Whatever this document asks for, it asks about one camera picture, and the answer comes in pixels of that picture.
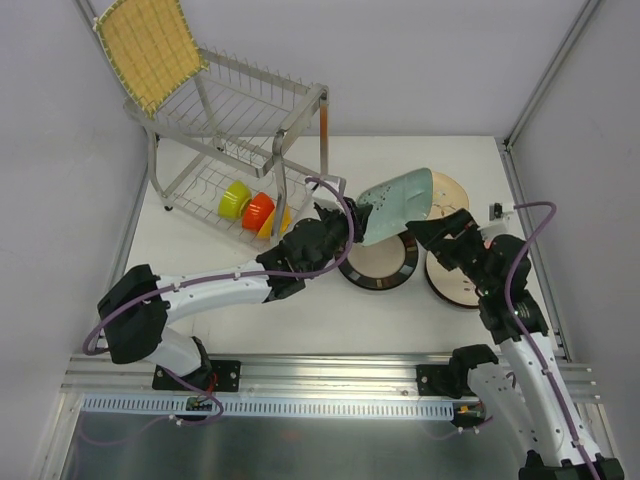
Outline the light blue divided plate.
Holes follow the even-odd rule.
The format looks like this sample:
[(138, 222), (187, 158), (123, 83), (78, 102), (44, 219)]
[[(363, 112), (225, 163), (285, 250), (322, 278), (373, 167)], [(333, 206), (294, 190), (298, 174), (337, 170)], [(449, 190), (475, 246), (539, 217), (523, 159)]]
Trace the light blue divided plate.
[(426, 220), (433, 203), (433, 175), (420, 168), (379, 183), (356, 199), (359, 207), (372, 207), (362, 245), (371, 246), (406, 230), (411, 221)]

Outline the woven bamboo tray plate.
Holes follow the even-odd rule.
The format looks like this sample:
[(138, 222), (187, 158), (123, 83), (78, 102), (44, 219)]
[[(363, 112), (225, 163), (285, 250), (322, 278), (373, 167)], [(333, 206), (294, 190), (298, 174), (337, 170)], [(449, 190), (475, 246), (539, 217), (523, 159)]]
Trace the woven bamboo tray plate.
[(178, 0), (116, 1), (93, 29), (118, 80), (149, 118), (209, 68)]

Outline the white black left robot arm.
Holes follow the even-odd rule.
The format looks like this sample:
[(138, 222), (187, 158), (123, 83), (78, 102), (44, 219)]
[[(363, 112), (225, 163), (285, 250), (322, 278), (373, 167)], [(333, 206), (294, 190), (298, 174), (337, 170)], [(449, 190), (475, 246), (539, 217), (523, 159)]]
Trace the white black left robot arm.
[(316, 218), (297, 222), (275, 247), (235, 268), (201, 276), (160, 276), (147, 264), (130, 269), (98, 304), (111, 361), (148, 361), (182, 388), (211, 389), (215, 369), (202, 341), (171, 323), (207, 310), (283, 300), (333, 269), (362, 241), (373, 208), (352, 199), (314, 208)]

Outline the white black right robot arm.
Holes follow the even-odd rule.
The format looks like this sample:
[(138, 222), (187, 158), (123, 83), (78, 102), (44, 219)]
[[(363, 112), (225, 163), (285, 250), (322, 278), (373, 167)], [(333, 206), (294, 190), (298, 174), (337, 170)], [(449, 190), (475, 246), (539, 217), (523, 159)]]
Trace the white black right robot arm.
[(622, 479), (571, 399), (559, 371), (547, 322), (527, 290), (531, 243), (511, 234), (485, 240), (465, 209), (436, 220), (410, 221), (408, 230), (446, 270), (474, 285), (479, 315), (498, 354), (487, 345), (453, 351), (434, 389), (452, 398), (474, 394), (509, 435), (524, 460), (521, 479)]

